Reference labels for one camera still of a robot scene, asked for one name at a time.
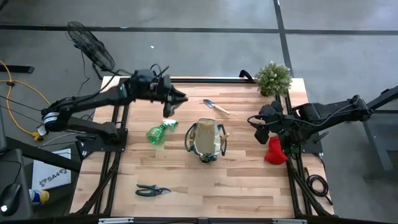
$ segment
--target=small green plant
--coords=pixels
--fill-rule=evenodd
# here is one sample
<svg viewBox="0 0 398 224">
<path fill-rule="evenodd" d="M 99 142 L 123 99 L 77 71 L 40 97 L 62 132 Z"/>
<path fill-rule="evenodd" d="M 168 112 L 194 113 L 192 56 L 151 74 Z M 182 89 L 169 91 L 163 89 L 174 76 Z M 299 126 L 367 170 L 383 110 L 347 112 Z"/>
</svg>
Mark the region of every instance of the small green plant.
<svg viewBox="0 0 398 224">
<path fill-rule="evenodd" d="M 275 62 L 270 62 L 254 76 L 259 86 L 257 90 L 263 96 L 273 96 L 276 93 L 285 96 L 292 82 L 289 70 L 285 65 L 277 65 Z"/>
</svg>

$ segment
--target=red object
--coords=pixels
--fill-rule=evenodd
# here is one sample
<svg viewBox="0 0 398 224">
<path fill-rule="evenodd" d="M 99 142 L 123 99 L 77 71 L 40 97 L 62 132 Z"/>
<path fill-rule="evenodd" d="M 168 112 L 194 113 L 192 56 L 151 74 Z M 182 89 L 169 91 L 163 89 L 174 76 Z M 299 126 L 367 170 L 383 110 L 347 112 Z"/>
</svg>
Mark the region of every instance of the red object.
<svg viewBox="0 0 398 224">
<path fill-rule="evenodd" d="M 287 161 L 287 157 L 282 152 L 278 137 L 269 139 L 269 150 L 265 156 L 265 160 L 274 165 L 280 165 Z"/>
</svg>

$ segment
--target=wooden tabletop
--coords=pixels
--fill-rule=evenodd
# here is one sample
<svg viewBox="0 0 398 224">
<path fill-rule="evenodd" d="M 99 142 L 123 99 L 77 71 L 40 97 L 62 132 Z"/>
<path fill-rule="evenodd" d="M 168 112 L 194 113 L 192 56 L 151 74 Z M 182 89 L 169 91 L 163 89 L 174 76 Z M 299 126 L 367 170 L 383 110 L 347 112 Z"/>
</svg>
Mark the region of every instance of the wooden tabletop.
<svg viewBox="0 0 398 224">
<path fill-rule="evenodd" d="M 104 77 L 103 85 L 108 80 L 109 77 Z M 115 78 L 112 84 L 118 82 L 119 78 Z M 255 84 L 176 83 L 175 87 L 186 93 L 189 101 L 171 117 L 179 124 L 173 133 L 167 132 L 164 144 L 152 145 L 145 137 L 151 127 L 162 124 L 163 105 L 139 100 L 130 105 L 129 137 L 121 156 L 112 216 L 293 217 L 286 165 L 275 166 L 264 161 L 268 145 L 257 142 L 255 129 L 246 122 L 247 117 L 258 114 L 261 106 L 274 98 L 261 96 Z M 292 106 L 308 102 L 301 78 L 293 79 L 289 93 Z M 205 98 L 231 114 L 226 116 L 209 109 L 203 104 Z M 94 121 L 111 121 L 112 113 L 112 106 L 98 108 Z M 184 148 L 185 133 L 199 118 L 216 119 L 231 133 L 226 155 L 220 155 L 211 164 L 202 164 L 194 153 Z M 103 157 L 103 152 L 94 152 L 83 161 L 71 212 L 81 208 L 98 186 Z M 325 177 L 323 166 L 315 156 L 304 154 L 303 164 L 311 174 Z M 136 184 L 167 187 L 172 192 L 140 197 L 135 194 Z M 104 193 L 103 207 L 107 192 L 108 189 Z M 301 190 L 298 190 L 298 197 L 304 211 Z M 317 199 L 333 213 L 326 199 Z"/>
</svg>

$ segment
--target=concrete floor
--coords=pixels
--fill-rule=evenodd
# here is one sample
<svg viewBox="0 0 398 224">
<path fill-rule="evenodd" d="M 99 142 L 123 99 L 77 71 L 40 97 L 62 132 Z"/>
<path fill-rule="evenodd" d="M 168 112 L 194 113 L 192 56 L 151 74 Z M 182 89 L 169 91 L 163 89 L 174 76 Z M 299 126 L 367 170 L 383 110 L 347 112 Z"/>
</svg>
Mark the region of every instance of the concrete floor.
<svg viewBox="0 0 398 224">
<path fill-rule="evenodd" d="M 398 2 L 394 0 L 279 2 L 286 29 L 398 29 L 395 22 Z M 0 12 L 0 24 L 64 26 L 68 21 L 80 21 L 86 26 L 278 28 L 272 0 L 13 0 Z M 95 32 L 95 35 L 114 57 L 116 67 L 126 70 L 159 63 L 163 67 L 170 65 L 171 75 L 236 77 L 241 69 L 254 74 L 271 60 L 284 62 L 279 34 Z M 0 36 L 1 60 L 35 67 L 32 75 L 14 74 L 15 79 L 30 83 L 50 101 L 77 94 L 85 80 L 83 64 L 79 50 L 65 37 L 65 32 L 0 30 Z M 369 101 L 386 88 L 398 85 L 395 35 L 287 35 L 287 43 L 294 75 L 304 78 L 311 102 L 331 103 L 355 94 Z M 81 94 L 96 91 L 101 83 L 87 58 L 86 75 L 91 79 Z M 5 96 L 6 92 L 4 85 L 0 94 Z M 20 85 L 14 88 L 12 99 L 36 108 L 46 106 L 38 95 Z M 40 119 L 34 111 L 18 105 L 12 108 Z M 3 115 L 8 136 L 37 145 L 15 127 L 6 111 Z M 33 121 L 16 116 L 23 127 L 30 130 L 36 127 Z M 362 124 L 341 124 L 328 131 L 322 144 L 336 214 L 398 222 L 397 184 L 366 183 L 362 178 L 381 166 Z M 52 133 L 47 139 L 58 135 L 61 133 Z"/>
</svg>

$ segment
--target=electric fan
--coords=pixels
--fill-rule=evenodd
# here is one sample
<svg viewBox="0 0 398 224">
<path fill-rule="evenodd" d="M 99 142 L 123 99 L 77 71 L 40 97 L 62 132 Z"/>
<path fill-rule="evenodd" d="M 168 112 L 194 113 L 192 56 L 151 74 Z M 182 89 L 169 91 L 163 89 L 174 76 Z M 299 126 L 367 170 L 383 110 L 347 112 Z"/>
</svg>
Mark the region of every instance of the electric fan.
<svg viewBox="0 0 398 224">
<path fill-rule="evenodd" d="M 68 22 L 68 35 L 73 41 L 73 45 L 93 62 L 93 68 L 100 80 L 102 80 L 102 76 L 96 66 L 105 72 L 113 71 L 115 62 L 111 54 L 83 24 L 77 21 Z"/>
</svg>

